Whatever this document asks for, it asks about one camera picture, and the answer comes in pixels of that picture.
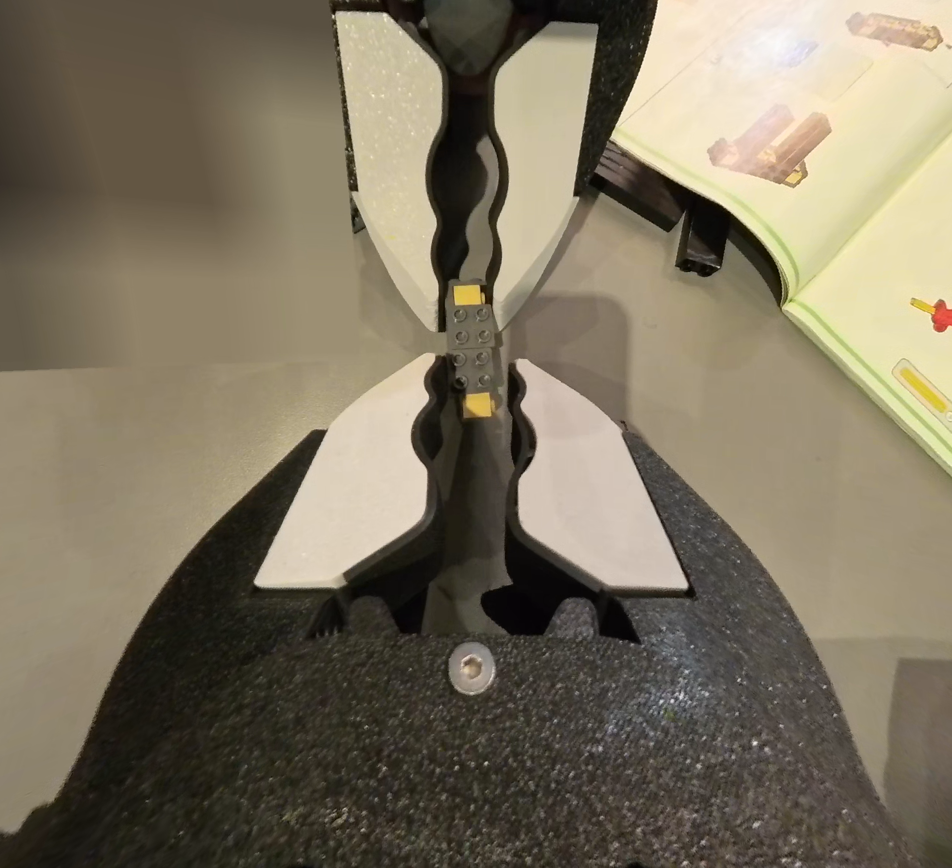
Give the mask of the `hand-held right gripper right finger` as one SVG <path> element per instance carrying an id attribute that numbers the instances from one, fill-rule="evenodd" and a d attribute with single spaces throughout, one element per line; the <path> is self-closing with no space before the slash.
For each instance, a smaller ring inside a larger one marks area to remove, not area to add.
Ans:
<path id="1" fill-rule="evenodd" d="M 509 367 L 506 567 L 541 595 L 685 595 L 621 427 L 528 359 Z"/>

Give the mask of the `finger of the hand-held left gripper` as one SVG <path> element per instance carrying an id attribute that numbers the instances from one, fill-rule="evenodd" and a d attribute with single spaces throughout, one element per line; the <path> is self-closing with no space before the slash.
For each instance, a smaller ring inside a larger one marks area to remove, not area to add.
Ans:
<path id="1" fill-rule="evenodd" d="M 576 208 L 597 37 L 597 24 L 553 21 L 519 46 L 495 76 L 493 126 L 506 165 L 496 219 L 498 324 L 511 323 L 530 298 Z"/>
<path id="2" fill-rule="evenodd" d="M 439 329 L 431 163 L 445 127 L 446 69 L 410 23 L 384 12 L 335 16 L 356 174 L 368 234 L 411 311 Z"/>

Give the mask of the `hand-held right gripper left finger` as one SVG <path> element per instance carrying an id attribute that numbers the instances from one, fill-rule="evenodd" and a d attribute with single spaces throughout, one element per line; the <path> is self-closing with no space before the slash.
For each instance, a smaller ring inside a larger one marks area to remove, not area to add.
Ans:
<path id="1" fill-rule="evenodd" d="M 422 533 L 440 496 L 446 367 L 423 354 L 331 422 L 255 579 L 339 590 Z"/>

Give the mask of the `dark grey brick yellow tile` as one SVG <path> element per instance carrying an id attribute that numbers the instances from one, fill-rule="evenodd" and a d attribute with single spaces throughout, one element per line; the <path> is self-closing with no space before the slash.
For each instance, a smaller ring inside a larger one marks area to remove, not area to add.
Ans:
<path id="1" fill-rule="evenodd" d="M 479 279 L 453 279 L 446 292 L 446 346 L 454 353 L 494 349 L 499 332 L 486 284 Z"/>

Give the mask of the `grey desk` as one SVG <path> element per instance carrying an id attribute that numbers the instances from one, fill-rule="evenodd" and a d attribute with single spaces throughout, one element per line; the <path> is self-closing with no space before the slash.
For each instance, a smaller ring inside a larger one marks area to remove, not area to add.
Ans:
<path id="1" fill-rule="evenodd" d="M 184 289 L 287 259 L 319 311 L 301 362 L 2 371 L 2 834 L 53 800 L 134 625 L 208 527 L 307 431 L 424 350 L 364 235 L 346 231 L 334 111 L 212 136 L 197 205 L 6 182 L 5 324 L 115 338 L 109 276 L 183 276 L 147 311 L 197 338 Z M 634 421 L 792 603 L 871 778 L 923 866 L 950 866 L 950 477 L 779 311 L 731 232 L 719 273 L 589 192 L 513 350 Z"/>

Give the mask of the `open instruction booklet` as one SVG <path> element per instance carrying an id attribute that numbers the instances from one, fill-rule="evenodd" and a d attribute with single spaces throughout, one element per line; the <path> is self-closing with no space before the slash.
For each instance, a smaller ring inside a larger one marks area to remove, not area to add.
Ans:
<path id="1" fill-rule="evenodd" d="M 750 232 L 950 471 L 951 0 L 659 0 L 612 140 Z"/>

